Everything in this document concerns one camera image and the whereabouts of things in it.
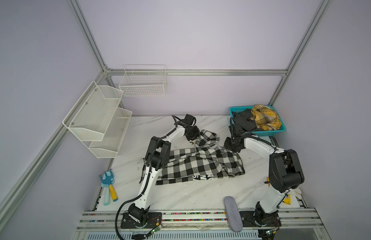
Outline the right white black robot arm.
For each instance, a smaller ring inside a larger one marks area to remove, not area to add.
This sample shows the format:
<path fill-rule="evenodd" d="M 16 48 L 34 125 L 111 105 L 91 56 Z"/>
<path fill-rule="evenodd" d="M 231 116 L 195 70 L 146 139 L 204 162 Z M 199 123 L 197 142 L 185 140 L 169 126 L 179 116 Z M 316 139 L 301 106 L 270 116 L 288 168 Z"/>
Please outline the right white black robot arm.
<path fill-rule="evenodd" d="M 252 217 L 255 225 L 265 227 L 276 219 L 280 204 L 288 194 L 304 183 L 304 174 L 297 152 L 279 148 L 250 132 L 245 132 L 232 117 L 229 119 L 229 131 L 231 136 L 224 142 L 226 149 L 235 153 L 248 149 L 269 163 L 267 181 L 269 187 L 264 197 L 256 203 Z"/>

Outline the black white checkered shirt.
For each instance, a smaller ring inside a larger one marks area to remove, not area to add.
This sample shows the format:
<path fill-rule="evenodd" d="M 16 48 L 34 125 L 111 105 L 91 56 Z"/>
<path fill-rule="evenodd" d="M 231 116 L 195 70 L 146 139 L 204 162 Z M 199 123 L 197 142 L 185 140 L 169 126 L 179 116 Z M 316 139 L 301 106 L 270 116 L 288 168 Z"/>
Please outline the black white checkered shirt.
<path fill-rule="evenodd" d="M 201 130 L 193 148 L 171 151 L 169 163 L 162 170 L 156 184 L 167 185 L 244 175 L 245 170 L 239 154 L 221 147 L 219 140 L 218 134 Z"/>

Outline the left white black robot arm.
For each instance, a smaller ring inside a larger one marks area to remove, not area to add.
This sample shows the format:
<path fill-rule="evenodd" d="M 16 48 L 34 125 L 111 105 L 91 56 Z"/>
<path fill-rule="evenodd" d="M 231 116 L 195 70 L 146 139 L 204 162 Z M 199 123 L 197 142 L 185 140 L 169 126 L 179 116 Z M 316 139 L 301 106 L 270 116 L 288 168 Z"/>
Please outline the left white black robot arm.
<path fill-rule="evenodd" d="M 162 137 L 152 137 L 150 139 L 145 155 L 144 175 L 137 197 L 128 200 L 119 207 L 115 222 L 118 221 L 120 212 L 126 204 L 130 204 L 127 213 L 128 217 L 139 228 L 144 227 L 148 222 L 148 212 L 150 208 L 149 195 L 155 186 L 159 174 L 167 167 L 170 159 L 171 142 L 181 137 L 193 141 L 200 135 L 200 130 L 196 126 L 196 118 L 192 115 L 185 115 L 183 119 L 172 116 L 174 127 Z"/>

